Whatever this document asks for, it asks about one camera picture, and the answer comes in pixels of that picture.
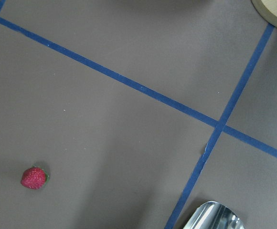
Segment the red strawberry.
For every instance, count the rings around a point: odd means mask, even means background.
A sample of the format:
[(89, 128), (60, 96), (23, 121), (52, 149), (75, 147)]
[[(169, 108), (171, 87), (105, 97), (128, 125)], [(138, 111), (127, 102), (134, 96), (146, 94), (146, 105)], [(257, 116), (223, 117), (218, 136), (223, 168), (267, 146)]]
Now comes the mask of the red strawberry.
[(43, 168), (33, 166), (23, 172), (20, 183), (28, 189), (38, 190), (46, 185), (49, 178)]

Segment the metal scoop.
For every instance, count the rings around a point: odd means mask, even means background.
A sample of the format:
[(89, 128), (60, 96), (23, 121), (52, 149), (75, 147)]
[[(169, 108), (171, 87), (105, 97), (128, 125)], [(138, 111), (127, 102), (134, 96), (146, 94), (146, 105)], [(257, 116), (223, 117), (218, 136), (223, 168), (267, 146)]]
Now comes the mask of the metal scoop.
[(245, 229), (241, 219), (227, 206), (208, 201), (200, 205), (184, 229)]

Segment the wooden stand with round base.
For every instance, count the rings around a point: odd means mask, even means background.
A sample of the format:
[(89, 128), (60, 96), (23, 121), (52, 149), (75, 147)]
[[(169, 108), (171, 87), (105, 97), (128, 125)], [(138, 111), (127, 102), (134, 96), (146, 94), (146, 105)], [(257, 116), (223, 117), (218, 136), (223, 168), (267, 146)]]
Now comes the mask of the wooden stand with round base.
[(277, 27), (277, 0), (252, 0), (251, 2), (264, 20)]

